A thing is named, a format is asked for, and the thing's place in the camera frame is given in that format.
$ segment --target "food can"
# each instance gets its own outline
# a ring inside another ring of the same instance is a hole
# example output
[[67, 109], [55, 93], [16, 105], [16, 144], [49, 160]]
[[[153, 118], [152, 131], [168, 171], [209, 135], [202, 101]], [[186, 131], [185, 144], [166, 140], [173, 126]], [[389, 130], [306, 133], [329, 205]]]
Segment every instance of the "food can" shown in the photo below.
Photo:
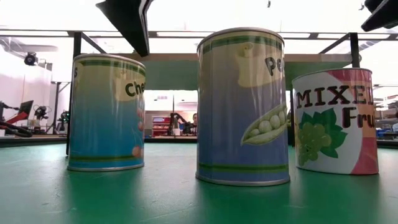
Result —
[[292, 81], [296, 166], [335, 174], [377, 174], [372, 72], [343, 68]]
[[143, 64], [107, 54], [73, 60], [70, 170], [111, 171], [144, 165]]
[[290, 180], [283, 49], [280, 35], [258, 28], [199, 43], [197, 178], [242, 186]]

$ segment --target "pea pod illustration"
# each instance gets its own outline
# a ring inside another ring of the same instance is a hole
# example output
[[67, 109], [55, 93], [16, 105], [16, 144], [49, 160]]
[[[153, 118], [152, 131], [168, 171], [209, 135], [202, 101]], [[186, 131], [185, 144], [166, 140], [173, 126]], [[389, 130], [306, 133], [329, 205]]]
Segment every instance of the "pea pod illustration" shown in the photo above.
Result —
[[286, 111], [286, 104], [283, 103], [255, 120], [245, 130], [241, 145], [262, 145], [276, 139], [287, 127]]

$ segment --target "black metal frame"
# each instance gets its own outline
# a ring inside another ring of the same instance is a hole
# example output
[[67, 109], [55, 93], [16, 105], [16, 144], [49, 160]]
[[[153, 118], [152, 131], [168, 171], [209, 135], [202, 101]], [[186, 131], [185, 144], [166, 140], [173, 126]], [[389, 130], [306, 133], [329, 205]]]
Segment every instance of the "black metal frame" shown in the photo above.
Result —
[[[81, 40], [87, 41], [92, 47], [94, 47], [96, 50], [101, 52], [102, 54], [106, 54], [105, 50], [103, 50], [94, 40], [89, 38], [86, 34], [83, 32], [74, 32], [73, 33], [73, 58], [81, 55]], [[70, 94], [69, 94], [69, 117], [70, 120], [73, 116], [73, 106], [72, 106], [72, 96], [73, 96], [73, 68], [72, 68], [72, 78], [70, 81]], [[69, 155], [69, 143], [70, 143], [70, 120], [68, 124], [68, 133], [67, 133], [67, 150], [66, 154]]]
[[[62, 83], [66, 83], [66, 85], [64, 85], [64, 86], [60, 89], [60, 85], [61, 85]], [[62, 92], [63, 89], [65, 89], [65, 88], [70, 84], [70, 82], [51, 82], [51, 84], [56, 84], [56, 85], [57, 85], [57, 87], [56, 87], [56, 89], [55, 89], [54, 117], [53, 117], [52, 124], [47, 128], [47, 130], [46, 130], [45, 132], [47, 133], [47, 132], [50, 131], [50, 129], [52, 128], [52, 134], [57, 134], [57, 132], [56, 132], [55, 129], [57, 128], [57, 116], [58, 116], [57, 111], [58, 111], [58, 99], [59, 99], [59, 94], [60, 94], [60, 92]]]
[[349, 45], [351, 47], [351, 56], [352, 56], [352, 65], [353, 68], [359, 68], [359, 62], [361, 61], [361, 56], [359, 55], [359, 39], [358, 33], [347, 33], [342, 38], [338, 39], [336, 42], [329, 45], [327, 48], [323, 49], [320, 54], [325, 54], [329, 52], [331, 49], [337, 47], [339, 44], [344, 41], [349, 40]]
[[[35, 31], [35, 32], [67, 32], [68, 35], [20, 35], [20, 34], [0, 34], [0, 37], [45, 37], [45, 38], [69, 38], [69, 37], [74, 37], [74, 30], [48, 30], [48, 29], [0, 29], [0, 31]], [[123, 38], [123, 36], [120, 34], [118, 31], [108, 31], [108, 30], [80, 30], [79, 32], [82, 33], [87, 33], [90, 32], [93, 35], [87, 35], [89, 38]], [[161, 33], [176, 33], [176, 34], [195, 34], [195, 33], [201, 33], [198, 35], [181, 35], [181, 36], [176, 36], [176, 35], [159, 35]], [[176, 30], [152, 30], [148, 31], [148, 36], [150, 39], [201, 39], [206, 37], [207, 35], [210, 35], [214, 33], [214, 31], [176, 31]], [[289, 36], [284, 37], [285, 40], [339, 40], [339, 37], [322, 37], [323, 35], [341, 35], [345, 36], [348, 35], [345, 32], [278, 32], [281, 36], [284, 36], [284, 34], [288, 34]], [[353, 34], [358, 34], [361, 36], [359, 38], [359, 41], [398, 41], [397, 37], [398, 34], [395, 33], [367, 33], [367, 32], [357, 32]], [[385, 38], [379, 38], [379, 37], [374, 37], [377, 35], [385, 35]]]

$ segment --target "computer monitor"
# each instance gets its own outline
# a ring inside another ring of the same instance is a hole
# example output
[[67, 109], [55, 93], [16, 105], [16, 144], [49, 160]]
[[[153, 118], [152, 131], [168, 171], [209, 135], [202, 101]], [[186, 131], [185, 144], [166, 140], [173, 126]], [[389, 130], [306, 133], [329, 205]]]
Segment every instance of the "computer monitor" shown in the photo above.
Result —
[[27, 116], [25, 118], [20, 119], [20, 121], [28, 119], [30, 111], [32, 110], [32, 107], [33, 107], [33, 100], [21, 103], [21, 105], [19, 106], [18, 114], [25, 112], [25, 114], [27, 114]]

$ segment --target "grape illustration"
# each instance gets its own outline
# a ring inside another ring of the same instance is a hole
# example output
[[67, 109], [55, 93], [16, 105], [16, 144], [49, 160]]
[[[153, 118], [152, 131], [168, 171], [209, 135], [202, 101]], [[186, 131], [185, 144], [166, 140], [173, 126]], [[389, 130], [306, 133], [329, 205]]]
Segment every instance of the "grape illustration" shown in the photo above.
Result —
[[135, 146], [132, 149], [132, 155], [134, 157], [142, 157], [142, 149], [139, 146]]
[[321, 148], [331, 144], [331, 137], [325, 133], [325, 127], [322, 124], [313, 125], [306, 122], [297, 134], [300, 141], [298, 149], [298, 164], [300, 166], [304, 166], [308, 160], [317, 160]]
[[140, 108], [137, 109], [137, 116], [142, 119], [144, 118], [144, 112], [142, 109], [140, 109]]
[[138, 130], [143, 131], [144, 130], [144, 123], [142, 121], [138, 122]]

